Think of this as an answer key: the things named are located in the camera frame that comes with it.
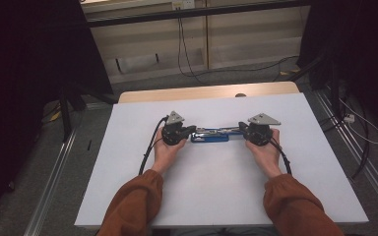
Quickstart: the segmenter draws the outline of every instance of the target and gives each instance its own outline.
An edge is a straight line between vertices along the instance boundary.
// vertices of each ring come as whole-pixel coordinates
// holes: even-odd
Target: finger
[[[186,145],[186,139],[182,139],[180,142],[179,142],[179,144],[177,144],[177,147],[179,148],[179,149],[181,149],[181,148],[183,148],[185,145]]]
[[[156,133],[156,140],[161,139],[161,137],[162,137],[161,131],[162,131],[163,128],[164,128],[163,126],[161,126],[160,128],[158,128],[157,133]]]
[[[250,150],[253,150],[256,146],[253,145],[250,141],[245,141],[245,146],[249,148]]]
[[[280,144],[279,137],[280,137],[281,131],[279,131],[278,129],[272,129],[272,131],[273,131],[273,134],[272,134],[273,139],[275,139],[278,142],[278,144]]]

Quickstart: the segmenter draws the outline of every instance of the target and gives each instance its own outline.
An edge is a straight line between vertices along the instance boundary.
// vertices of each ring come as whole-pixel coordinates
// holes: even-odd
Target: white paper sheet
[[[335,222],[368,221],[304,95],[140,102],[114,105],[75,225],[98,227],[117,190],[138,174],[158,120],[175,110],[184,126],[237,126],[266,113],[282,122],[281,145],[293,176]],[[165,173],[158,227],[269,225],[262,206],[266,177],[241,137],[192,144]],[[152,151],[146,164],[154,162]],[[280,167],[285,171],[281,159]]]

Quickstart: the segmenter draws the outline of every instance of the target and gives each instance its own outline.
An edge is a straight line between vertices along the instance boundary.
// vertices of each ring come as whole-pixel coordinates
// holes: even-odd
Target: forearm
[[[290,175],[280,175],[266,184],[264,207],[283,236],[343,235],[321,202]]]
[[[158,214],[162,177],[153,170],[132,179],[112,199],[98,235],[147,235],[147,224]]]

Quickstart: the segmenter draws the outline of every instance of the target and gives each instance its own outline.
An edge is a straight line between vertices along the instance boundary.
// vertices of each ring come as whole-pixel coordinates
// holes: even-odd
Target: dark background
[[[61,29],[85,21],[78,0],[0,0],[0,196],[33,146],[44,104],[62,86],[112,93],[90,30]]]
[[[310,83],[321,89],[338,79],[378,119],[378,1],[314,1],[302,37],[301,68],[317,57],[323,63],[310,72]]]

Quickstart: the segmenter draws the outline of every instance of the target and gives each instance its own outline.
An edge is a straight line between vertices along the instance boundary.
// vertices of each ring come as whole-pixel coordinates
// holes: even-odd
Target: gray floor
[[[294,69],[294,59],[281,65],[282,71]],[[249,65],[236,67],[236,69],[255,69],[270,65]],[[245,83],[262,83],[272,81],[278,74],[278,67],[255,72],[217,72],[199,77],[208,85],[228,85]],[[128,82],[113,85],[115,96],[127,90],[141,89],[167,89],[201,86],[194,78],[182,75],[167,76]],[[328,117],[315,92],[310,91],[306,79],[301,79],[298,86],[305,93],[311,108],[318,120]],[[65,163],[59,184],[52,198],[50,209],[40,228],[39,235],[95,235],[94,231],[77,228],[73,225],[83,194],[87,188],[95,159],[97,158],[106,124],[109,120],[111,109],[100,107],[89,109],[84,113],[82,122],[77,131],[77,136]],[[32,212],[40,198],[48,176],[58,156],[63,138],[61,120],[46,124],[41,129],[40,137],[31,152],[29,160],[18,175],[16,190],[5,194],[0,201],[0,236],[23,235],[27,229]],[[371,138],[378,140],[375,131],[371,131]],[[327,140],[331,144],[341,166],[347,175],[351,175],[357,167],[348,147],[345,145],[339,133],[334,129],[326,133]],[[378,169],[378,146],[372,145],[370,158]],[[352,184],[370,222],[365,224],[343,226],[346,233],[355,233],[367,236],[378,235],[378,194],[362,173]]]

